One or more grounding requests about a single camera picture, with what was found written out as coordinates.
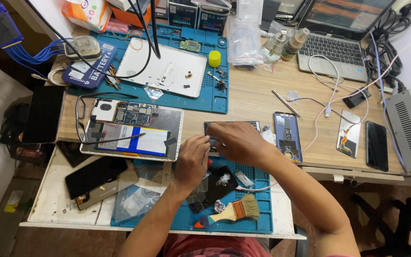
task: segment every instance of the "black tape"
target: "black tape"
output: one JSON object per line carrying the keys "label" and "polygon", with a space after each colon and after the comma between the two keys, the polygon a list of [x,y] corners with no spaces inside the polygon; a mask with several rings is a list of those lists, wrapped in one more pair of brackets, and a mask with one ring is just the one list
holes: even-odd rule
{"label": "black tape", "polygon": [[176,139],[176,138],[171,138],[171,139],[166,140],[166,141],[164,142],[164,145],[165,145],[165,146],[170,146],[170,145],[173,144],[173,143],[177,143],[177,139]]}
{"label": "black tape", "polygon": [[92,138],[100,139],[100,138],[104,138],[105,136],[106,136],[106,133],[102,133],[102,132],[91,132],[91,137],[92,137]]}

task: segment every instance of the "paint brush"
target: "paint brush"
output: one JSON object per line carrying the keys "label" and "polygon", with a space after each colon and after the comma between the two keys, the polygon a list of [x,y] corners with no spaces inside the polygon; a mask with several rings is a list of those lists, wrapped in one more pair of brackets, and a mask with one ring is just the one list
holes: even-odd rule
{"label": "paint brush", "polygon": [[228,203],[226,209],[219,214],[204,216],[194,225],[195,228],[207,227],[221,219],[237,220],[245,217],[259,218],[259,208],[255,196],[246,194],[242,199]]}

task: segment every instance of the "orange box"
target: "orange box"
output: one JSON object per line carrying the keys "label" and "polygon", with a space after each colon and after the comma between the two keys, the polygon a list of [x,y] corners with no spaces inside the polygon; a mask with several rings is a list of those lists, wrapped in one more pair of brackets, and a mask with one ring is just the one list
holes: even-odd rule
{"label": "orange box", "polygon": [[[159,0],[155,0],[155,6],[157,6],[158,3],[159,3]],[[130,11],[130,10],[124,11],[122,9],[119,9],[118,7],[116,7],[113,4],[110,4],[110,6],[111,6],[112,10],[114,11],[115,18],[117,20],[119,20],[121,22],[124,22],[124,23],[128,23],[128,24],[132,24],[132,25],[142,27],[142,24],[139,21],[139,18],[137,17],[137,15],[133,11]],[[143,13],[143,15],[144,15],[143,17],[144,17],[144,20],[145,20],[145,24],[148,25],[148,23],[150,22],[150,19],[152,18],[150,4],[148,5],[148,7],[145,10],[145,12]]]}

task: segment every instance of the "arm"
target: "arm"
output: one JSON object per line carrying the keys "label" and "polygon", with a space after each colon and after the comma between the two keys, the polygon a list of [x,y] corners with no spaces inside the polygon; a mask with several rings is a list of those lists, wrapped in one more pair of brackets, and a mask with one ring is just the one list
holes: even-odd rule
{"label": "arm", "polygon": [[350,221],[340,204],[314,178],[266,142],[252,125],[212,123],[207,134],[218,138],[214,147],[226,159],[260,168],[277,180],[289,199],[312,223],[320,256],[360,256]]}
{"label": "arm", "polygon": [[118,256],[151,257],[159,253],[177,210],[207,171],[208,141],[208,136],[197,135],[180,146],[173,181],[129,234]]}

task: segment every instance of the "person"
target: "person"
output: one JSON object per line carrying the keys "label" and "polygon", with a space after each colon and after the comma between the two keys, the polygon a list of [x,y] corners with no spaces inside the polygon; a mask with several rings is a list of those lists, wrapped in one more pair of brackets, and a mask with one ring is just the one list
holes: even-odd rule
{"label": "person", "polygon": [[180,204],[207,171],[209,135],[217,138],[214,147],[226,159],[259,168],[277,180],[313,225],[318,256],[360,256],[350,221],[340,204],[314,178],[266,142],[252,125],[216,122],[209,125],[206,134],[191,137],[180,146],[174,179],[129,234],[119,257],[155,257],[163,246],[165,257],[270,256],[254,237],[168,234]]}

